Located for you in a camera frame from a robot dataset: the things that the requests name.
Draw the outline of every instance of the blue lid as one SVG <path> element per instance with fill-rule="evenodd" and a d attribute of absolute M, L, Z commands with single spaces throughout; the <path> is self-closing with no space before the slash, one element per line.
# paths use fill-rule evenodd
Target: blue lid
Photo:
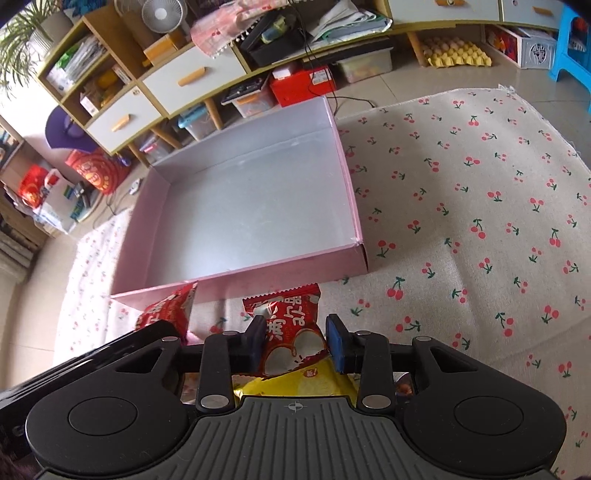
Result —
<path fill-rule="evenodd" d="M 181 113 L 178 117 L 178 127 L 185 128 L 187 125 L 192 124 L 204 113 L 207 113 L 207 107 L 202 103 L 191 108 L 187 112 Z"/>

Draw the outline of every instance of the potted plant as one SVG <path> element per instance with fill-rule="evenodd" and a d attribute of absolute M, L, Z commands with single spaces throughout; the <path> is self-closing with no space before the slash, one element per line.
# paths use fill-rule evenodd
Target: potted plant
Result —
<path fill-rule="evenodd" d="M 32 38 L 37 40 L 37 47 L 42 44 L 47 51 L 61 40 L 57 37 L 65 36 L 71 27 L 72 22 L 60 10 L 59 0 L 33 0 L 12 17 L 0 30 L 0 87 L 8 93 L 11 84 L 28 85 L 35 75 L 35 65 L 41 55 L 39 48 L 37 52 L 32 48 Z"/>

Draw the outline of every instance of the red snack package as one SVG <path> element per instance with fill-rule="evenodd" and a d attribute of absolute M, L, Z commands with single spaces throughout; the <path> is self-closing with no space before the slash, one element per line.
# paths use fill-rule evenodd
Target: red snack package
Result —
<path fill-rule="evenodd" d="M 244 310 L 263 315 L 267 338 L 259 373 L 265 377 L 282 375 L 307 367 L 328 354 L 324 336 L 316 324 L 318 284 L 244 299 Z"/>
<path fill-rule="evenodd" d="M 174 325 L 181 337 L 181 342 L 185 345 L 196 288 L 197 282 L 187 283 L 164 300 L 150 305 L 138 317 L 135 329 L 140 330 L 158 320 L 166 320 Z"/>

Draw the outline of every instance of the yellow egg tray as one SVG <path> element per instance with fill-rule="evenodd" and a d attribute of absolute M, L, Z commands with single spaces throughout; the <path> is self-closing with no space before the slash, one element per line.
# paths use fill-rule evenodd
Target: yellow egg tray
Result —
<path fill-rule="evenodd" d="M 465 42 L 458 37 L 426 39 L 421 48 L 425 58 L 435 68 L 455 67 L 456 65 L 472 65 L 490 67 L 491 58 L 471 41 Z"/>

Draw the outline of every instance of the pink box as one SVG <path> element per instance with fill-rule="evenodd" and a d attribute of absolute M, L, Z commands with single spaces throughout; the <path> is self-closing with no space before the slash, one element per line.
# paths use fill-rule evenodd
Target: pink box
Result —
<path fill-rule="evenodd" d="M 154 164 L 111 297 L 144 309 L 195 280 L 201 303 L 367 271 L 349 169 L 321 97 L 225 129 Z"/>

